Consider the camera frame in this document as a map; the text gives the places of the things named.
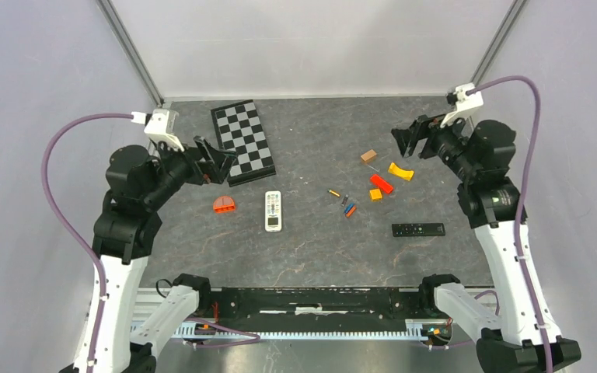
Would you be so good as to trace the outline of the white remote control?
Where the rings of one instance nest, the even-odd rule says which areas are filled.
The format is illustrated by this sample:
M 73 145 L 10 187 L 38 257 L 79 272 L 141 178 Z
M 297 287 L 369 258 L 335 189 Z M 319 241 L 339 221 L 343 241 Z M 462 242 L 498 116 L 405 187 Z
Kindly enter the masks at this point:
M 282 230 L 281 192 L 267 191 L 264 194 L 264 228 L 266 232 L 280 232 Z

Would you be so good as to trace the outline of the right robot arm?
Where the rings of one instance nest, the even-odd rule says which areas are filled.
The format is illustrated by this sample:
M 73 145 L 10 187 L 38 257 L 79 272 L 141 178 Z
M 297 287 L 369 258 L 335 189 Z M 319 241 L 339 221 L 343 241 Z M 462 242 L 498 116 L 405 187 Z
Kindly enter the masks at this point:
M 457 197 L 479 241 L 497 295 L 491 312 L 451 274 L 423 279 L 417 304 L 428 317 L 442 313 L 458 323 L 476 345 L 485 372 L 548 372 L 581 359 L 579 343 L 562 336 L 538 282 L 527 214 L 518 188 L 508 177 L 515 154 L 515 132 L 496 120 L 483 120 L 470 135 L 464 120 L 420 116 L 391 133 L 400 154 L 411 156 L 424 143 L 422 159 L 440 159 L 459 179 Z

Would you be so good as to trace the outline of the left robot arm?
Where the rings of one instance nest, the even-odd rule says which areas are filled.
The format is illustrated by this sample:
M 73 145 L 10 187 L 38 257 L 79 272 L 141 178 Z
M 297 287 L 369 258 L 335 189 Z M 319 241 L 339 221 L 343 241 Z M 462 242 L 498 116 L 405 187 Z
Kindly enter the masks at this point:
M 212 147 L 203 137 L 181 152 L 163 146 L 158 156 L 141 145 L 116 150 L 106 170 L 109 189 L 93 226 L 88 253 L 101 266 L 95 275 L 89 325 L 65 372 L 153 372 L 159 353 L 190 315 L 213 306 L 206 277 L 180 274 L 169 294 L 132 331 L 138 287 L 155 237 L 159 210 L 184 185 L 224 183 L 236 162 L 234 151 Z

